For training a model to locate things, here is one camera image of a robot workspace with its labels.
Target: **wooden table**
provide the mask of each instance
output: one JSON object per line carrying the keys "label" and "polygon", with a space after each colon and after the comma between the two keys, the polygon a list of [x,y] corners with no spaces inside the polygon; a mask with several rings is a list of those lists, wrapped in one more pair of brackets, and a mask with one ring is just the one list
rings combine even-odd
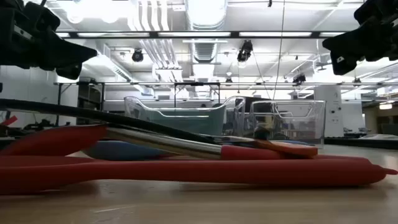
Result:
{"label": "wooden table", "polygon": [[[325,146],[321,152],[398,169],[398,151]],[[1,196],[0,223],[397,223],[397,186],[397,176],[370,187],[301,190],[102,180],[42,195]]]}

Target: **clear plastic container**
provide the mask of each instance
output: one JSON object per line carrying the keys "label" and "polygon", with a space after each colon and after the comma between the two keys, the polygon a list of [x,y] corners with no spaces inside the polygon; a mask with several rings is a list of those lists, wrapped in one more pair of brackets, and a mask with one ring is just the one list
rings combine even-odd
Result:
{"label": "clear plastic container", "polygon": [[267,100],[253,102],[245,119],[245,136],[291,140],[323,146],[325,102],[320,100]]}
{"label": "clear plastic container", "polygon": [[125,97],[125,115],[212,136],[241,136],[244,121],[245,99],[231,97],[215,108],[149,108],[138,98]]}

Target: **red silicone spatula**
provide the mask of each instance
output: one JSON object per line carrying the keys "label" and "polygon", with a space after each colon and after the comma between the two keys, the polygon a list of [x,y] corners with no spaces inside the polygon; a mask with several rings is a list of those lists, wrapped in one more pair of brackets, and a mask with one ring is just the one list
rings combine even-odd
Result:
{"label": "red silicone spatula", "polygon": [[109,162],[73,157],[0,156],[0,194],[38,192],[98,179],[341,187],[372,184],[387,174],[397,173],[366,161],[347,159]]}
{"label": "red silicone spatula", "polygon": [[256,160],[285,159],[285,154],[248,147],[216,145],[176,139],[107,125],[65,126],[28,135],[0,151],[0,156],[66,156],[92,146],[97,140],[111,138],[154,147],[174,154],[203,159]]}
{"label": "red silicone spatula", "polygon": [[265,141],[256,139],[256,146],[259,148],[270,149],[277,152],[284,152],[299,156],[316,156],[318,148],[315,146],[305,146],[278,141]]}

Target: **white wall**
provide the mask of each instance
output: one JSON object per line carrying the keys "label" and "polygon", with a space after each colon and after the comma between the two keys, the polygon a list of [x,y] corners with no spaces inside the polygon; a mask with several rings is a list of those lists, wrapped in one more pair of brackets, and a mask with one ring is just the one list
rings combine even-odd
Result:
{"label": "white wall", "polygon": [[378,108],[366,108],[363,110],[366,128],[370,129],[368,134],[377,134],[377,111]]}
{"label": "white wall", "polygon": [[[0,66],[0,82],[3,83],[3,91],[0,93],[0,98],[27,100],[43,103],[57,104],[58,86],[53,83],[56,81],[57,74],[55,72],[46,72],[39,68],[31,68],[24,70],[15,66]],[[63,97],[66,99],[76,98],[77,105],[77,91],[76,97],[67,94],[74,93],[75,90],[68,90]],[[40,122],[42,119],[48,119],[55,123],[55,115],[35,114],[12,112],[11,115],[16,115],[18,120],[12,127],[23,128],[24,126],[34,123],[35,120]]]}
{"label": "white wall", "polygon": [[359,132],[358,128],[364,128],[365,122],[362,117],[362,102],[342,102],[343,126]]}

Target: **ceiling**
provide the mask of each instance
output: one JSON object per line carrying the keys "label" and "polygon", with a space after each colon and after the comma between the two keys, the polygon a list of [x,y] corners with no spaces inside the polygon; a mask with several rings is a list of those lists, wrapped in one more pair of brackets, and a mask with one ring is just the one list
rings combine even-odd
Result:
{"label": "ceiling", "polygon": [[[84,19],[79,23],[72,23],[68,19],[73,1],[47,1],[47,7],[62,20],[57,32],[69,31],[131,31],[127,22],[134,14],[130,1],[109,0],[81,0],[95,1],[96,6],[85,10]],[[358,27],[353,14],[363,0],[273,0],[272,7],[267,7],[268,1],[257,0],[229,0],[226,8],[223,30],[228,31],[306,31],[319,30],[323,32],[349,31]],[[172,31],[188,30],[187,13],[184,0],[167,0],[167,22]],[[118,19],[113,23],[104,22],[101,15],[111,12]],[[79,40],[80,44],[95,45],[102,49],[106,45],[111,50],[110,57],[125,72],[131,74],[140,82],[156,82],[152,75],[153,61],[144,52],[142,62],[131,60],[134,49],[142,48],[139,39],[96,39]],[[237,52],[241,48],[244,39],[226,39],[225,43],[218,44],[214,64],[213,75],[210,82],[224,82],[227,72],[231,72],[234,82],[291,82],[299,73],[306,74],[308,82],[352,82],[354,77],[366,78],[365,74],[376,72],[395,62],[380,60],[378,62],[363,62],[357,69],[343,77],[333,75],[331,66],[326,66],[325,71],[318,72],[315,63],[321,60],[321,55],[327,55],[329,51],[322,47],[322,40],[317,39],[252,39],[253,54],[246,62],[245,67],[239,67],[236,60]],[[185,82],[192,82],[197,77],[193,72],[193,63],[190,44],[183,43],[183,39],[173,39],[172,47],[176,53],[178,64],[182,69],[182,78]],[[123,82],[121,77],[115,77],[109,67],[101,60],[94,59],[86,63],[84,76],[89,76],[98,81]],[[394,69],[388,70],[387,75],[373,76],[363,82],[379,82],[394,77]],[[235,89],[236,86],[224,86],[225,89]],[[261,86],[240,86],[241,89],[261,89]],[[374,90],[374,86],[363,90]]]}

